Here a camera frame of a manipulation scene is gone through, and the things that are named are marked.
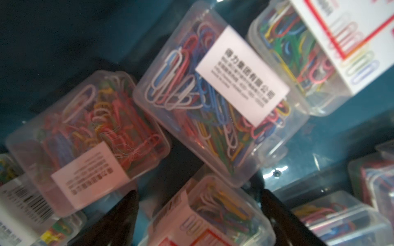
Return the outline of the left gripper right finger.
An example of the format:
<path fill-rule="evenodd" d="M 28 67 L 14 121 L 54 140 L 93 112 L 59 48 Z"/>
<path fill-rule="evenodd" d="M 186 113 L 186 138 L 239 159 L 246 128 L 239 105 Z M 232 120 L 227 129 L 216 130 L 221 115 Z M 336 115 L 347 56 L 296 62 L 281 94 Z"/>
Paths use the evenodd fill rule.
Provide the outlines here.
<path fill-rule="evenodd" d="M 261 190 L 261 210 L 270 220 L 276 235 L 276 246 L 324 246 L 269 190 Z"/>

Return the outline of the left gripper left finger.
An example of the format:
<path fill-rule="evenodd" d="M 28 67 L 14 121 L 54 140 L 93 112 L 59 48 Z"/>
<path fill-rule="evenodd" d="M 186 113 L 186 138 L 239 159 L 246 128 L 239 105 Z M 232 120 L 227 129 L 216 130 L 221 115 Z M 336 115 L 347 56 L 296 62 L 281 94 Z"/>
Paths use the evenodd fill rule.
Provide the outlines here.
<path fill-rule="evenodd" d="M 115 207 L 100 219 L 73 246 L 131 246 L 137 213 L 139 194 L 130 191 Z"/>

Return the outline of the blue plastic storage tray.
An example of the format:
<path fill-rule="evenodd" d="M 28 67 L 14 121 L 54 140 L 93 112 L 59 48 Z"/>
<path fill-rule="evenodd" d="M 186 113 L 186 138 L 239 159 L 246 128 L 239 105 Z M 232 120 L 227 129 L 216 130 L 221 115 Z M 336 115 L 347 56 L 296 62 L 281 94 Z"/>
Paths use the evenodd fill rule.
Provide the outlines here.
<path fill-rule="evenodd" d="M 158 14 L 163 1 L 1 1 L 1 143 L 6 146 L 12 132 L 96 71 L 126 72 L 137 87 L 196 2 L 171 1 Z M 247 34 L 270 1 L 205 2 L 256 52 Z M 155 121 L 171 141 L 171 148 L 150 170 L 156 174 L 150 186 L 154 190 L 166 185 L 176 188 L 195 174 L 195 162 L 201 165 L 203 177 L 190 193 L 184 192 L 154 217 L 147 228 L 148 243 L 275 244 L 271 222 L 261 210 L 261 190 L 266 188 L 260 170 L 234 187 Z M 312 151 L 312 145 L 297 141 L 308 121 L 286 144 Z M 392 225 L 383 215 L 365 205 L 343 209 L 346 193 L 339 195 L 339 200 L 324 206 L 329 215 L 300 221 L 325 244 L 393 245 Z"/>

